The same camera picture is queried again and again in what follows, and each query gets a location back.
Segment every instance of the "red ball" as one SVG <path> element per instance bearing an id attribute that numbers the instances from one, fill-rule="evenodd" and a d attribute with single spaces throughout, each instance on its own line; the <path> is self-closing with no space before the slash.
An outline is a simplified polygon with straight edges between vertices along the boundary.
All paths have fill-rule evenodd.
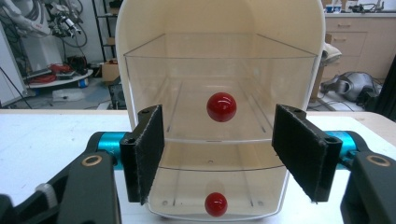
<path id="1" fill-rule="evenodd" d="M 207 195 L 205 200 L 206 212 L 212 217 L 221 217 L 227 211 L 227 200 L 224 195 L 214 192 Z"/>
<path id="2" fill-rule="evenodd" d="M 225 122 L 233 118 L 236 113 L 236 101 L 226 92 L 212 95 L 206 104 L 206 111 L 210 118 L 217 122 Z"/>

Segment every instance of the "beige plastic bin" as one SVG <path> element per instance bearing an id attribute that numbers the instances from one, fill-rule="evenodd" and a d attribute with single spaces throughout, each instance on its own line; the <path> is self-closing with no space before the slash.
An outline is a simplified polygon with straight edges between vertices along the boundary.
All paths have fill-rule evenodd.
<path id="1" fill-rule="evenodd" d="M 323 42 L 320 1 L 124 1 L 116 45 L 132 127 L 163 105 L 149 210 L 207 221 L 279 212 L 288 172 L 271 147 L 276 104 L 306 108 Z M 226 122 L 206 112 L 220 91 L 237 103 Z M 212 192 L 228 202 L 220 217 L 205 210 Z"/>

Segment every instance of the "transparent box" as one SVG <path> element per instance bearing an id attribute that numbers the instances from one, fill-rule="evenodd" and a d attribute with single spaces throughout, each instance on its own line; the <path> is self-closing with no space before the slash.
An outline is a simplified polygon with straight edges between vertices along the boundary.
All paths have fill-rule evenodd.
<path id="1" fill-rule="evenodd" d="M 288 172 L 271 146 L 276 104 L 307 102 L 316 58 L 254 34 L 166 34 L 126 53 L 134 114 L 163 105 L 165 149 L 150 211 L 205 221 L 277 213 Z M 206 112 L 216 92 L 237 103 L 227 122 Z M 211 192 L 227 199 L 221 217 L 205 210 Z"/>

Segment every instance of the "metal rack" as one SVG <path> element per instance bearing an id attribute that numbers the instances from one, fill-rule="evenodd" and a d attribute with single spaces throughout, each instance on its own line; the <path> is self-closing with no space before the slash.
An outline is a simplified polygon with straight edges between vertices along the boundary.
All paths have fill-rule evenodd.
<path id="1" fill-rule="evenodd" d="M 107 8 L 106 8 L 106 0 L 102 0 L 102 4 L 103 4 L 105 14 L 98 15 L 95 0 L 92 0 L 93 13 L 94 13 L 95 19 L 96 19 L 96 28 L 97 28 L 98 34 L 99 34 L 99 41 L 100 41 L 100 45 L 101 45 L 101 49 L 102 49 L 103 61 L 106 62 L 107 59 L 106 59 L 105 48 L 111 48 L 112 57 L 115 58 L 116 57 L 116 46 L 104 43 L 104 40 L 102 37 L 102 32 L 101 32 L 102 29 L 99 25 L 99 20 L 105 19 L 108 37 L 113 37 L 114 35 L 113 35 L 113 32 L 111 32 L 111 28 L 110 28 L 110 20 L 117 19 L 118 15 L 108 15 Z"/>

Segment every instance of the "blue metallic part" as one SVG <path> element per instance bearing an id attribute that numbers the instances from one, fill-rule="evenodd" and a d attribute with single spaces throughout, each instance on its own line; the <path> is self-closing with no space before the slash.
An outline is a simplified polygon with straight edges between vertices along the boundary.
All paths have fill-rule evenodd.
<path id="1" fill-rule="evenodd" d="M 98 143 L 98 149 L 107 151 L 117 160 L 115 170 L 122 170 L 120 140 L 126 133 L 104 133 Z"/>
<path id="2" fill-rule="evenodd" d="M 325 133 L 330 136 L 337 137 L 343 142 L 340 151 L 341 166 L 338 165 L 337 169 L 345 169 L 345 164 L 352 163 L 356 153 L 358 152 L 355 141 L 349 135 L 349 133 L 343 131 L 327 131 Z"/>

